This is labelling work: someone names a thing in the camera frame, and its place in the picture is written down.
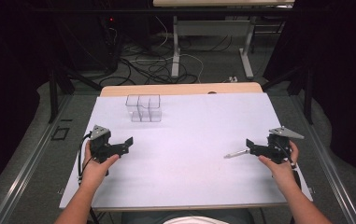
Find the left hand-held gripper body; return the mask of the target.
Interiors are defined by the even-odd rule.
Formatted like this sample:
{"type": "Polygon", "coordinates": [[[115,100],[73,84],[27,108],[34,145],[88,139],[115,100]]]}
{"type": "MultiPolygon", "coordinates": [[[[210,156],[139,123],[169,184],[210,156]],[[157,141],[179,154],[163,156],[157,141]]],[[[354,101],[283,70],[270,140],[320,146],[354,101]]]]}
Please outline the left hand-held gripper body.
{"type": "Polygon", "coordinates": [[[121,153],[121,149],[126,147],[124,144],[111,145],[108,140],[111,137],[111,131],[108,128],[95,125],[90,137],[90,151],[95,161],[103,163],[109,157],[121,153]]]}

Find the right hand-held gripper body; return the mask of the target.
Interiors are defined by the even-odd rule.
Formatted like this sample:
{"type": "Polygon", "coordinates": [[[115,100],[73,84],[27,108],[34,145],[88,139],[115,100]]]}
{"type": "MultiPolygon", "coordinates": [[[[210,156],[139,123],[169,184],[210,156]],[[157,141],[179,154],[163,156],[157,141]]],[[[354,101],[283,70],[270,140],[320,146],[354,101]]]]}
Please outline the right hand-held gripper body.
{"type": "Polygon", "coordinates": [[[259,146],[256,149],[255,155],[265,156],[276,164],[281,164],[284,161],[293,164],[292,148],[290,146],[292,138],[304,139],[301,134],[284,126],[271,129],[267,137],[267,145],[259,146]]]}

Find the silver metal utensil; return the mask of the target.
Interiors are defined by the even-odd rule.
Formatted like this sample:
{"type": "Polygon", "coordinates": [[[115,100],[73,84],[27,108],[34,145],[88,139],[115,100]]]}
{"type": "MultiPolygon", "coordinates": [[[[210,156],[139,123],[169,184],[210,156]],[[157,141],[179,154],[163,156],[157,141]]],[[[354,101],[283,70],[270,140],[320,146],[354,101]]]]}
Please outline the silver metal utensil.
{"type": "Polygon", "coordinates": [[[239,150],[237,152],[229,153],[229,154],[225,155],[223,158],[231,159],[231,158],[242,156],[242,155],[249,154],[249,153],[250,153],[250,149],[243,149],[243,150],[239,150]]]}

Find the clear plastic compartment organizer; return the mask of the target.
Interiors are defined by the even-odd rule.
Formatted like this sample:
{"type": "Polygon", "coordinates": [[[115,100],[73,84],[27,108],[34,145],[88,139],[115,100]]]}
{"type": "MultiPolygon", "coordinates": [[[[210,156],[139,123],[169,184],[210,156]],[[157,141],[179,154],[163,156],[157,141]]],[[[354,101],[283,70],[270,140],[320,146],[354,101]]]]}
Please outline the clear plastic compartment organizer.
{"type": "Polygon", "coordinates": [[[161,96],[158,94],[130,94],[125,106],[132,122],[160,122],[162,120],[161,96]]]}

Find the person's right hand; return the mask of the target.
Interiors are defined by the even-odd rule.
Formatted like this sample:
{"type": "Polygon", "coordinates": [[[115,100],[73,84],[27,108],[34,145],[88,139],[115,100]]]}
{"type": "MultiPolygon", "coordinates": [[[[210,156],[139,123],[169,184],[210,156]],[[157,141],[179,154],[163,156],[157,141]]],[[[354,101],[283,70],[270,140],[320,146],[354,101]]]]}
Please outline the person's right hand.
{"type": "Polygon", "coordinates": [[[284,161],[281,164],[276,164],[265,156],[258,157],[258,160],[271,171],[272,176],[274,177],[280,190],[297,186],[292,167],[295,166],[298,161],[299,150],[293,141],[290,142],[290,147],[291,160],[284,161]]]}

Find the person's left hand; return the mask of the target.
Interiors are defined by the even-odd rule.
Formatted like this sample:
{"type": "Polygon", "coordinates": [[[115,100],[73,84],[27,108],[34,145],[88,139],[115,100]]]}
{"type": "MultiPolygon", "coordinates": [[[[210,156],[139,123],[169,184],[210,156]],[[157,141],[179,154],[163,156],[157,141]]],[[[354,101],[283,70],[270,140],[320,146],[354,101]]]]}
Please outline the person's left hand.
{"type": "Polygon", "coordinates": [[[103,163],[99,163],[92,158],[90,146],[91,142],[88,141],[85,146],[83,174],[80,186],[85,189],[97,189],[103,182],[109,167],[120,157],[113,155],[103,163]]]}

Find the white table cover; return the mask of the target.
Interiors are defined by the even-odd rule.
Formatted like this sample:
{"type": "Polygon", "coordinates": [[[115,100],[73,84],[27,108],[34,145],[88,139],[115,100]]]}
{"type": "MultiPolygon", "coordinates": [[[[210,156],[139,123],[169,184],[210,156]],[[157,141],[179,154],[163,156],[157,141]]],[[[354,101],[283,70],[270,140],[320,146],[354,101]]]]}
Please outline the white table cover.
{"type": "Polygon", "coordinates": [[[266,144],[279,125],[264,93],[164,95],[160,122],[132,122],[124,97],[96,100],[88,125],[110,129],[113,144],[133,137],[93,198],[109,211],[250,207],[286,201],[253,155],[225,155],[249,139],[266,144]]]}

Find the black metal stand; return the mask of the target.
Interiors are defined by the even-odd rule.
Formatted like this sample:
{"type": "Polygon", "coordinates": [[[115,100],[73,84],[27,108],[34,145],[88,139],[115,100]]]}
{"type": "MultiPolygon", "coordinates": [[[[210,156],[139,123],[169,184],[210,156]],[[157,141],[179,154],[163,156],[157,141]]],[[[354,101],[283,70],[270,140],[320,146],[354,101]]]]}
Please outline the black metal stand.
{"type": "Polygon", "coordinates": [[[313,124],[312,120],[312,94],[313,94],[313,71],[308,65],[297,65],[288,72],[278,76],[277,78],[267,81],[262,85],[262,89],[267,91],[273,86],[282,81],[289,80],[290,84],[287,88],[289,95],[298,95],[300,91],[304,92],[303,114],[309,124],[313,124]]]}
{"type": "Polygon", "coordinates": [[[49,123],[53,123],[59,114],[58,88],[60,88],[64,94],[71,95],[75,92],[75,87],[72,81],[70,80],[71,77],[77,79],[78,81],[84,83],[85,85],[97,91],[103,89],[102,86],[84,77],[79,72],[74,71],[73,69],[63,65],[56,58],[50,57],[49,59],[47,59],[47,64],[48,64],[48,75],[49,75],[49,84],[50,84],[49,123]]]}

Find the person's white shirt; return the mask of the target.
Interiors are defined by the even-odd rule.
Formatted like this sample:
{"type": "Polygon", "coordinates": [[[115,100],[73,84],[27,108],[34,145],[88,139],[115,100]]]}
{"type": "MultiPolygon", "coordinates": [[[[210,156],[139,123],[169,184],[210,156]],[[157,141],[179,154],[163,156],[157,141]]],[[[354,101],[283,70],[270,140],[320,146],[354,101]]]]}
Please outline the person's white shirt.
{"type": "Polygon", "coordinates": [[[164,222],[164,224],[229,224],[210,217],[176,217],[164,222]]]}

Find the black equipment with red light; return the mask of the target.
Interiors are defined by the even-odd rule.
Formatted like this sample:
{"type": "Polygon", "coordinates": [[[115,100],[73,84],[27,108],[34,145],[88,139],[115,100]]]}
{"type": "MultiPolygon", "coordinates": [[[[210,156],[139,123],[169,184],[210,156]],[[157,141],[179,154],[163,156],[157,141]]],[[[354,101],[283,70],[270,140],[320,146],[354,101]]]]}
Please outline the black equipment with red light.
{"type": "Polygon", "coordinates": [[[117,70],[119,36],[105,17],[64,15],[57,18],[57,24],[76,70],[106,74],[117,70]]]}

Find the desk with white legs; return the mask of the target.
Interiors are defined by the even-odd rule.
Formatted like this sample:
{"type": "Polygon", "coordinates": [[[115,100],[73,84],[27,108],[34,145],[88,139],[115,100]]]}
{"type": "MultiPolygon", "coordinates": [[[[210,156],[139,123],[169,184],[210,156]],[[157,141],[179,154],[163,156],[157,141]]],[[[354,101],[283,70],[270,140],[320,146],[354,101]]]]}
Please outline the desk with white legs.
{"type": "MultiPolygon", "coordinates": [[[[155,7],[161,9],[290,9],[295,0],[153,0],[155,7]]],[[[245,20],[198,20],[188,21],[180,16],[173,17],[174,54],[172,64],[172,77],[179,72],[181,36],[216,36],[235,35],[245,38],[245,45],[239,50],[240,59],[246,78],[253,79],[249,62],[249,48],[254,36],[257,16],[249,16],[245,20]]]]}

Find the metal floor rail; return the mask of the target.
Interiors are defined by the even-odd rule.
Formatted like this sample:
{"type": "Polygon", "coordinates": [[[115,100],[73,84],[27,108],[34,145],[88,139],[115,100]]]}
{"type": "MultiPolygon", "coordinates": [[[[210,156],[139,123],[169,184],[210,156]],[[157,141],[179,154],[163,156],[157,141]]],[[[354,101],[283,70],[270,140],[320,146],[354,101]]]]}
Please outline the metal floor rail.
{"type": "Polygon", "coordinates": [[[75,159],[74,98],[64,96],[49,121],[41,107],[0,179],[0,224],[51,224],[75,159]]]}
{"type": "Polygon", "coordinates": [[[327,152],[326,147],[321,142],[316,129],[312,124],[307,121],[304,115],[304,106],[301,104],[300,98],[298,96],[291,96],[292,104],[294,105],[301,121],[304,123],[304,127],[308,131],[308,138],[314,144],[314,150],[317,154],[320,166],[329,182],[329,185],[334,193],[334,196],[339,204],[341,211],[348,224],[356,224],[356,208],[352,203],[348,192],[339,177],[335,164],[327,152]]]}

